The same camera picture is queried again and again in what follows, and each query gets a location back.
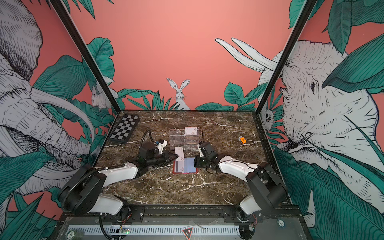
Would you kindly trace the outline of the red leather card holder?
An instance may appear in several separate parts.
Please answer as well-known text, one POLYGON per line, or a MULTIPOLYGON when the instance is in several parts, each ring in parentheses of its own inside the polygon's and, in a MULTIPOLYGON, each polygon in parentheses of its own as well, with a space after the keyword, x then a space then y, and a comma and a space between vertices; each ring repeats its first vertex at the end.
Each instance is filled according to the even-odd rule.
POLYGON ((199 170, 194 165, 194 158, 185 158, 185 171, 183 174, 196 174, 199 170))

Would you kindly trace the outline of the clear acrylic card display rack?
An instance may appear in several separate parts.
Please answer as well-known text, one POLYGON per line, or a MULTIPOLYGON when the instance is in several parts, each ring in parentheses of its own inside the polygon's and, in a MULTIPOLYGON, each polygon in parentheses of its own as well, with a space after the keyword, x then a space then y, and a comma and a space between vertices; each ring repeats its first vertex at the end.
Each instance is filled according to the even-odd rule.
POLYGON ((198 136, 185 136, 184 129, 174 129, 169 130, 169 137, 170 150, 174 150, 175 147, 182 147, 188 151, 198 150, 200 133, 198 136))

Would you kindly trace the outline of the white credit card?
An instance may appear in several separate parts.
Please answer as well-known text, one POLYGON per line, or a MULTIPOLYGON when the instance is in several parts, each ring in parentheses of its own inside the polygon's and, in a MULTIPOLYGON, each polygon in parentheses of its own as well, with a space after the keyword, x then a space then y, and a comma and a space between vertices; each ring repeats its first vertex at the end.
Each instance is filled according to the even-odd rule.
POLYGON ((186 127, 186 128, 184 128, 184 135, 185 136, 198 136, 199 135, 199 129, 197 127, 186 127))

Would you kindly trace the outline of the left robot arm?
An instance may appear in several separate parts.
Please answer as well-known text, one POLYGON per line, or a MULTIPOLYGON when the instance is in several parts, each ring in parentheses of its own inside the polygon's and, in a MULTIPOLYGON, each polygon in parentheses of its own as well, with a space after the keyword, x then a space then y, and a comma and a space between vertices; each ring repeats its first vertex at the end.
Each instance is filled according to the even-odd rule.
POLYGON ((82 166, 58 194, 63 212, 75 216, 88 213, 108 214, 121 221, 131 217, 130 205, 121 197, 108 196, 102 189, 114 183, 134 180, 144 175, 150 167, 167 165, 179 155, 165 150, 166 141, 145 143, 138 155, 127 163, 94 168, 82 166))

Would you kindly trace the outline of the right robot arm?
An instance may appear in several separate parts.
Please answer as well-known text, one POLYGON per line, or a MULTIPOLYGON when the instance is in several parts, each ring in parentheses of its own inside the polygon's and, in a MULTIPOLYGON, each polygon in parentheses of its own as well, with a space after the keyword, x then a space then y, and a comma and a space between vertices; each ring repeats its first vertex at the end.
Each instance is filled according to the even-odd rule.
POLYGON ((234 176, 247 183, 251 194, 235 207, 232 217, 240 222, 256 218, 263 211, 271 212, 288 198, 288 190, 281 175, 266 162, 249 164, 231 156, 220 155, 209 142, 198 144, 199 155, 195 157, 196 168, 205 168, 234 176))

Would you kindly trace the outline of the magnetic stripe card in holder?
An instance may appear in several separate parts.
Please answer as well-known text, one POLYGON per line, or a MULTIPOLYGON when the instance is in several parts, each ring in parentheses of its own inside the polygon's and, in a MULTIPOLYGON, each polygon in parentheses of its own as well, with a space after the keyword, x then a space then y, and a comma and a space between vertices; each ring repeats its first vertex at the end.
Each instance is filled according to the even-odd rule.
POLYGON ((174 173, 183 174, 185 171, 185 161, 175 161, 174 162, 174 173))

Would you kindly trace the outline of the folded black chess board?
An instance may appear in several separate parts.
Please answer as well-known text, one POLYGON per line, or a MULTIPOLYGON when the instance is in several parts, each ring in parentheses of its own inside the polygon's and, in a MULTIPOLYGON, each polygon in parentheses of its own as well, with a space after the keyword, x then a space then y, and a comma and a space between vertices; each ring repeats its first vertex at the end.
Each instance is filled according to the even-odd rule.
POLYGON ((112 131, 109 140, 114 143, 126 144, 130 140, 139 121, 140 117, 137 115, 123 115, 122 119, 112 131))

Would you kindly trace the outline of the orange toy car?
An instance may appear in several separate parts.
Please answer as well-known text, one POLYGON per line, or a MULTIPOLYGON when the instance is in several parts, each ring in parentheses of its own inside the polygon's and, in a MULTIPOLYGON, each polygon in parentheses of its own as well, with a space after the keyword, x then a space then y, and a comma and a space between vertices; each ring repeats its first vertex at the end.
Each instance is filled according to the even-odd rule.
POLYGON ((238 137, 239 141, 242 143, 242 144, 245 144, 247 141, 244 137, 238 137))

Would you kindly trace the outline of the red warning triangle sticker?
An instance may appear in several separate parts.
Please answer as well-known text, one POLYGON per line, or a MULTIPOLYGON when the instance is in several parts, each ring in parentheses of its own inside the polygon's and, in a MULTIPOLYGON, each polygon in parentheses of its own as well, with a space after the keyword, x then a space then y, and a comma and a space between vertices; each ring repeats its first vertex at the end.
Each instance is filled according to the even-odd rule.
POLYGON ((193 233, 193 227, 182 229, 183 235, 186 237, 187 240, 190 240, 193 233))

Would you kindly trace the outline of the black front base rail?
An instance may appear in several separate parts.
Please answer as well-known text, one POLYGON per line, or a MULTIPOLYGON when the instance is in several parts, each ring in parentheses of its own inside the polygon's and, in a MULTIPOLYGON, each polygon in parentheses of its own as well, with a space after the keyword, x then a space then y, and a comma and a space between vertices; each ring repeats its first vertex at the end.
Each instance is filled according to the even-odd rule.
POLYGON ((234 205, 130 205, 131 215, 126 223, 143 223, 144 218, 219 218, 225 223, 245 224, 269 219, 294 219, 304 223, 298 206, 283 204, 274 210, 241 214, 234 205))

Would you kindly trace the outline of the black corner frame post left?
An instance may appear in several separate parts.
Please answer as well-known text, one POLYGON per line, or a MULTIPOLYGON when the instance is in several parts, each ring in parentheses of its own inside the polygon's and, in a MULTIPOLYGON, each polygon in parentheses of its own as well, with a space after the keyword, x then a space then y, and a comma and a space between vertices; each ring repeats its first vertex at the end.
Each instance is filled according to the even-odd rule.
POLYGON ((112 109, 117 113, 117 115, 121 112, 121 109, 115 99, 115 97, 112 95, 109 86, 104 80, 104 77, 95 61, 93 56, 91 55, 87 45, 85 44, 84 39, 82 38, 81 34, 79 33, 77 27, 75 26, 67 8, 62 3, 62 1, 50 1, 50 4, 55 9, 56 13, 58 14, 61 22, 65 26, 67 32, 71 36, 72 40, 74 41, 76 47, 80 51, 82 57, 84 58, 86 64, 90 68, 91 73, 96 78, 97 82, 101 85, 101 88, 103 89, 104 93, 106 94, 106 97, 112 104, 112 109))

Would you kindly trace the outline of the black corner frame post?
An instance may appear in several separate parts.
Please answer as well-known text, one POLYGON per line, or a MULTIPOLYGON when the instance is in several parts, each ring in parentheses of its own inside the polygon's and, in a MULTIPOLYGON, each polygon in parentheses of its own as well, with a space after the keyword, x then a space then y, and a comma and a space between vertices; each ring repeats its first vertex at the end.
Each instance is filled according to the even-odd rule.
POLYGON ((112 109, 117 113, 117 115, 121 112, 121 109, 115 99, 115 97, 112 95, 109 86, 104 80, 104 77, 95 61, 93 56, 91 55, 87 45, 85 44, 84 39, 82 38, 81 34, 79 33, 77 27, 75 26, 67 8, 62 3, 62 1, 50 1, 50 4, 55 9, 56 13, 58 14, 61 22, 65 26, 67 32, 71 36, 72 40, 74 41, 76 47, 80 51, 82 57, 84 58, 86 64, 90 68, 91 73, 96 78, 97 82, 101 85, 101 88, 103 89, 104 93, 106 94, 106 97, 112 104, 112 109))
POLYGON ((257 116, 261 114, 262 108, 265 105, 269 94, 272 92, 276 81, 279 79, 279 76, 283 71, 284 65, 287 62, 290 54, 292 53, 293 48, 294 48, 299 36, 301 35, 301 32, 302 32, 310 14, 311 14, 311 12, 312 12, 316 2, 317 2, 316 0, 307 0, 304 2, 304 5, 303 5, 302 10, 299 14, 298 20, 297 20, 297 22, 293 28, 293 31, 291 32, 291 35, 288 39, 288 42, 287 42, 287 44, 286 44, 286 46, 282 52, 282 55, 281 55, 280 60, 277 64, 277 67, 275 68, 273 75, 272 75, 272 77, 271 77, 271 79, 270 79, 270 81, 266 87, 266 90, 263 94, 263 97, 259 103, 259 106, 256 109, 256 115, 257 116))

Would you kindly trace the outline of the black corner frame post right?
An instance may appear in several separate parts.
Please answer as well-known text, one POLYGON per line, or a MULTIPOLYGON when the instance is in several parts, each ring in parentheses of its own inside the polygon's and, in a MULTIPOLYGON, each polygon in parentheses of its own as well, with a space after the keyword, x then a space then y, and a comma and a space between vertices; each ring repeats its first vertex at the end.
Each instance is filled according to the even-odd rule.
POLYGON ((263 94, 263 97, 259 103, 259 106, 256 109, 256 115, 257 116, 261 114, 262 108, 265 105, 269 94, 272 92, 276 81, 279 79, 279 76, 283 71, 284 65, 287 62, 290 54, 292 53, 293 48, 294 48, 299 36, 301 35, 301 32, 302 32, 310 14, 311 14, 311 12, 312 12, 316 2, 317 2, 316 0, 307 0, 304 2, 304 5, 303 5, 302 10, 299 14, 298 20, 297 20, 297 22, 293 28, 293 31, 291 32, 291 35, 288 39, 288 42, 287 42, 287 44, 286 44, 286 46, 282 52, 282 55, 281 55, 280 60, 277 64, 277 67, 275 68, 273 75, 272 75, 272 77, 271 77, 271 79, 270 79, 270 81, 266 87, 266 90, 263 94))

